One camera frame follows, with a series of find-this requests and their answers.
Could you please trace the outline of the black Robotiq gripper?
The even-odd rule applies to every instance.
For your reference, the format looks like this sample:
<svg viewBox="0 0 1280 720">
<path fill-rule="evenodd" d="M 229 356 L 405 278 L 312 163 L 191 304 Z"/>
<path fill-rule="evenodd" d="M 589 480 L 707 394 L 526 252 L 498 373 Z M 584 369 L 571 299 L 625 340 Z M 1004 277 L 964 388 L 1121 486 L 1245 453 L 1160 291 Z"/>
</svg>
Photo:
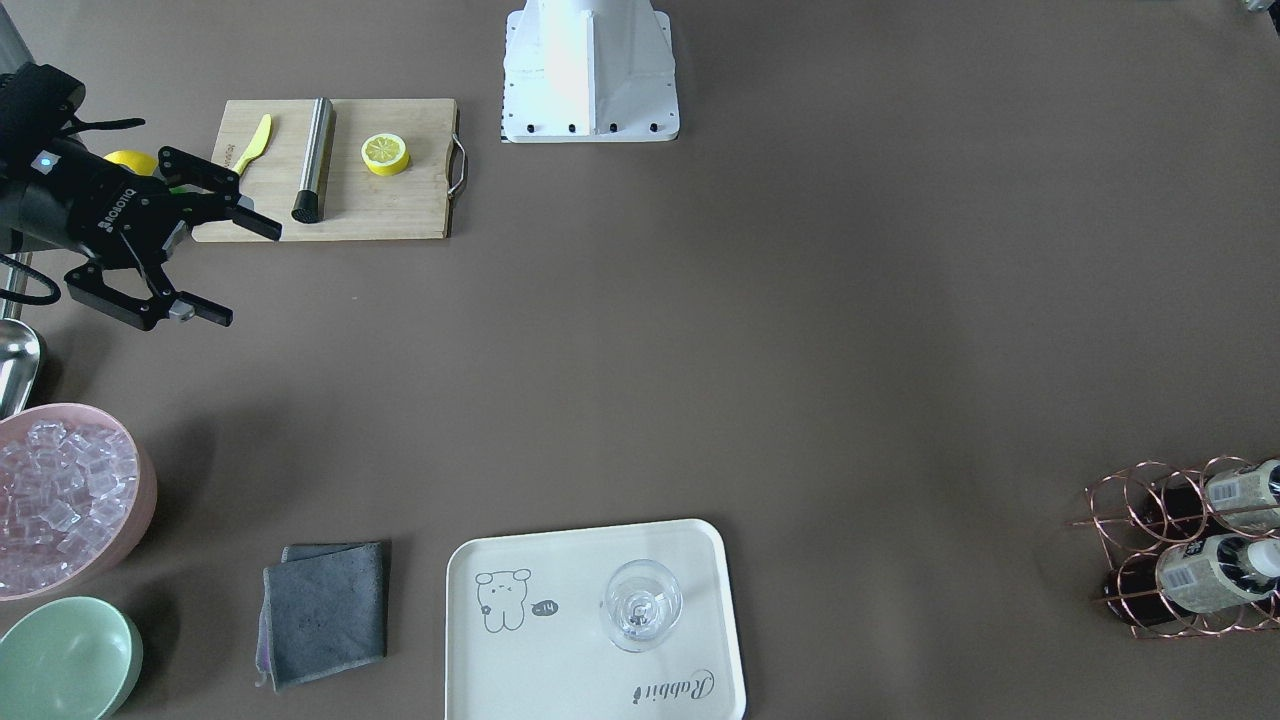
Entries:
<svg viewBox="0 0 1280 720">
<path fill-rule="evenodd" d="M 189 192 L 170 193 L 179 184 Z M 160 210 L 142 206 L 152 195 Z M 3 141 L 3 252 L 65 249 L 93 259 L 64 275 L 70 297 L 138 331 L 192 318 L 223 327 L 233 323 L 229 307 L 177 290 L 157 264 L 189 240 L 180 220 L 192 227 L 230 222 L 280 241 L 282 223 L 247 208 L 243 199 L 241 176 L 172 146 L 159 149 L 156 172 L 141 176 L 73 140 L 52 140 L 41 149 Z M 147 296 L 106 282 L 106 268 L 140 263 Z"/>
</svg>

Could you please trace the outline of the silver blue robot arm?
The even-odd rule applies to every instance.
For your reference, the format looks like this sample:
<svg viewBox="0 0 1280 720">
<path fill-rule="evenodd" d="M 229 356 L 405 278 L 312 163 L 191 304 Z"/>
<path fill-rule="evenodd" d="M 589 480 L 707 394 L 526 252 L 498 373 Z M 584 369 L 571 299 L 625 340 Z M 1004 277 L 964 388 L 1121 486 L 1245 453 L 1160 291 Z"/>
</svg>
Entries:
<svg viewBox="0 0 1280 720">
<path fill-rule="evenodd" d="M 164 264 L 197 225 L 232 222 L 278 241 L 282 224 L 252 209 L 237 172 L 189 152 L 159 149 L 148 174 L 91 152 L 76 115 L 84 95 L 51 65 L 3 76 L 3 252 L 79 254 L 84 263 L 64 277 L 69 295 L 141 331 L 193 316 L 229 325 L 229 307 L 177 290 Z"/>
</svg>

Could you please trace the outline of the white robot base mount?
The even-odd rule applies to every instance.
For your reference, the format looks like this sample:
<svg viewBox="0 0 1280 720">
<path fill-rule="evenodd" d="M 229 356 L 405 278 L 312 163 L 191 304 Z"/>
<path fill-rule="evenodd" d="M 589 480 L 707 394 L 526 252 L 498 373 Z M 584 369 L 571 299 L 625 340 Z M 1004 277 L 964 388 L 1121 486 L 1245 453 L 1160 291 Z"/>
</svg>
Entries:
<svg viewBox="0 0 1280 720">
<path fill-rule="evenodd" d="M 504 29 L 503 142 L 678 137 L 671 19 L 652 3 L 526 1 Z"/>
</svg>

